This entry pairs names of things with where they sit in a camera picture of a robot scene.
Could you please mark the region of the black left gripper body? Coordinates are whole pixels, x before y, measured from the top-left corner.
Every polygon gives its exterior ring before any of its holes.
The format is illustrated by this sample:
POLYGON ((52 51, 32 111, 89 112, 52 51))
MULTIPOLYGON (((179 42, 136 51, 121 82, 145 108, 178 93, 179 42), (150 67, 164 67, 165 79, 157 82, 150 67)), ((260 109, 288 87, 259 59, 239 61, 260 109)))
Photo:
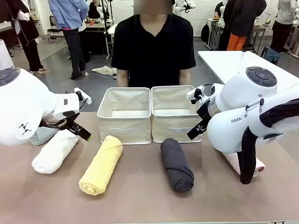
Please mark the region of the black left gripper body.
POLYGON ((46 120, 40 122, 39 127, 54 128, 57 130, 69 130, 72 133, 79 133, 81 131, 81 126, 75 122, 75 119, 79 116, 79 113, 73 114, 63 120, 58 121, 55 124, 50 124, 46 120))

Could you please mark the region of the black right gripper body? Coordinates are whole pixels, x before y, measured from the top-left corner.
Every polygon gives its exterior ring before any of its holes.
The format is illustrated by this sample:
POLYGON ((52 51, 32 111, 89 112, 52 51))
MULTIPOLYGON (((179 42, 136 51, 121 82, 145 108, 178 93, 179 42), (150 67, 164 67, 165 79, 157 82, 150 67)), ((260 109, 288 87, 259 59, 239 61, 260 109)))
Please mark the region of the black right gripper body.
POLYGON ((197 124, 200 128, 207 128, 208 122, 211 119, 211 116, 208 112, 209 102, 204 102, 200 108, 197 110, 197 114, 201 118, 201 121, 197 124))

